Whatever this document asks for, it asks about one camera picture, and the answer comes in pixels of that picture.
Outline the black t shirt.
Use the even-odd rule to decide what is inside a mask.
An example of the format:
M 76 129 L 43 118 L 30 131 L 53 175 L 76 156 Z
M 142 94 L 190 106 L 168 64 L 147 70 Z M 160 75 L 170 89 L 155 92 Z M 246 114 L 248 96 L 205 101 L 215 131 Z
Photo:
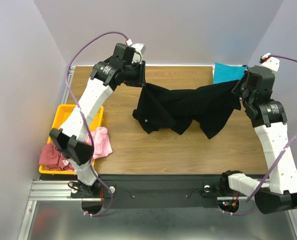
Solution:
M 192 121 L 199 123 L 208 139 L 226 125 L 234 110 L 241 110 L 240 99 L 232 90 L 237 81 L 170 90 L 151 83 L 142 88 L 132 116 L 148 134 L 171 129 L 183 134 Z

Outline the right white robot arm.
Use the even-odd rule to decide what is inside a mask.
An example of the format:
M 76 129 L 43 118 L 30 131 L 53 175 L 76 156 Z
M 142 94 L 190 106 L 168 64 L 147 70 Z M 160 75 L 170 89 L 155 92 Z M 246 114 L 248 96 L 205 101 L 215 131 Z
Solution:
M 222 173 L 219 189 L 228 195 L 238 192 L 254 200 L 263 214 L 297 209 L 297 168 L 288 139 L 284 106 L 271 98 L 277 67 L 249 68 L 232 92 L 242 99 L 245 113 L 258 136 L 268 172 L 261 180 L 241 171 Z

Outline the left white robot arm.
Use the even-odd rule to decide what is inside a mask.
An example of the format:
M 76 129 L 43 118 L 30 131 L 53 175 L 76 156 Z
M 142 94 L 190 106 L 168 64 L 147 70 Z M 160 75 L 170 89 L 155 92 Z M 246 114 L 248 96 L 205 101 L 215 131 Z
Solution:
M 49 136 L 56 149 L 72 164 L 84 185 L 92 186 L 97 180 L 91 163 L 94 145 L 85 142 L 89 127 L 117 86 L 143 87 L 146 84 L 145 50 L 143 43 L 117 43 L 112 56 L 93 66 L 86 88 L 68 118 L 59 128 L 50 130 Z

